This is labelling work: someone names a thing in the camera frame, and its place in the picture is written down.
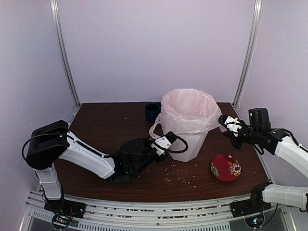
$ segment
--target pink trash bag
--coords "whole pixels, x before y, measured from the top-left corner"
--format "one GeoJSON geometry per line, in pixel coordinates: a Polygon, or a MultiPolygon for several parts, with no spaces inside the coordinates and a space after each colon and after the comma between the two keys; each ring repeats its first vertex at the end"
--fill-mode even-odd
{"type": "MultiPolygon", "coordinates": [[[[154,125],[150,128],[150,136],[154,139],[157,124],[161,124],[164,134],[175,132],[188,143],[188,150],[181,154],[171,154],[174,160],[190,161],[197,157],[208,132],[219,127],[218,118],[221,110],[214,98],[202,90],[174,89],[165,94],[161,101],[162,110],[154,125]]],[[[183,142],[176,140],[171,150],[183,150],[183,142]]]]}

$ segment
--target floral pattern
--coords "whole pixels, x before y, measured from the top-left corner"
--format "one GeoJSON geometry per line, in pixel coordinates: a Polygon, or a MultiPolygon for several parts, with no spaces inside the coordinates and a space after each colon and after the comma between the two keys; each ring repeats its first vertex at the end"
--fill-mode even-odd
{"type": "Polygon", "coordinates": [[[235,160],[234,163],[229,162],[229,165],[230,165],[229,170],[231,175],[239,176],[241,174],[242,167],[237,160],[235,160]]]}
{"type": "Polygon", "coordinates": [[[211,163],[211,171],[212,171],[212,173],[214,174],[215,177],[219,177],[220,176],[219,175],[219,169],[216,168],[213,163],[211,163]]]}

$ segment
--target dark brown tabletop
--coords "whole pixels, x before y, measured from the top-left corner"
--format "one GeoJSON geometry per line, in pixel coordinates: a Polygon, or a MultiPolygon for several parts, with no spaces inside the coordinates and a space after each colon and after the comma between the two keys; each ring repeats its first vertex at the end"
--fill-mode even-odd
{"type": "MultiPolygon", "coordinates": [[[[145,120],[146,103],[84,103],[70,130],[85,143],[106,154],[120,145],[148,136],[151,124],[145,120]]],[[[230,103],[218,103],[224,115],[236,117],[230,103]]],[[[153,162],[137,179],[112,184],[94,173],[65,160],[55,166],[64,193],[92,199],[123,202],[176,202],[216,199],[243,195],[267,180],[259,157],[251,145],[234,149],[217,128],[207,135],[198,156],[187,162],[169,157],[153,162]],[[210,171],[210,162],[218,154],[234,156],[242,174],[234,182],[221,182],[210,171]]]]}

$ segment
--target dark blue cup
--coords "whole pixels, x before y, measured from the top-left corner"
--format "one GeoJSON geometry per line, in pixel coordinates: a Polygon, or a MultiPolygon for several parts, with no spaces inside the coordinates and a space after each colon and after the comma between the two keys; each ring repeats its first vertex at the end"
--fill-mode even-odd
{"type": "Polygon", "coordinates": [[[160,105],[158,103],[148,103],[145,106],[145,119],[150,123],[154,123],[160,113],[160,105]]]}

